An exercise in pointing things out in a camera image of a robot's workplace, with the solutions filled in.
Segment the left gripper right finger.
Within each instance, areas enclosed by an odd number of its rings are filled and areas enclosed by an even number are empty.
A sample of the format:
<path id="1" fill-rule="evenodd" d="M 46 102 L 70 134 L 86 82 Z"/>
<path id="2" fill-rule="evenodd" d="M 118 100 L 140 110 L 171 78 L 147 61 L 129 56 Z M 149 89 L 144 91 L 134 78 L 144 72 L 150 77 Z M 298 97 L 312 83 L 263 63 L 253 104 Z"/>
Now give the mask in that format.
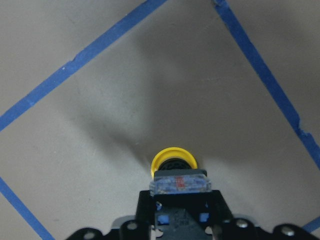
<path id="1" fill-rule="evenodd" d="M 300 226 L 284 223 L 268 232 L 249 220 L 248 217 L 235 217 L 219 190 L 212 191 L 213 225 L 220 227 L 220 240 L 317 240 L 318 237 Z"/>

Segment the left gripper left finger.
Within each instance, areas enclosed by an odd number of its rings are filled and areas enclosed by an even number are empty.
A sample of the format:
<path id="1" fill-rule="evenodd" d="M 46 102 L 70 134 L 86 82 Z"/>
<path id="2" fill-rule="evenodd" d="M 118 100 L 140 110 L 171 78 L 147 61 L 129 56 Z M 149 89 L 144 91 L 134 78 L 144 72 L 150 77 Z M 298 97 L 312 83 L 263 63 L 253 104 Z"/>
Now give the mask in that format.
<path id="1" fill-rule="evenodd" d="M 155 223 L 155 207 L 148 190 L 139 193 L 135 215 L 117 218 L 107 234 L 99 229 L 84 227 L 76 230 L 68 240 L 149 240 Z"/>

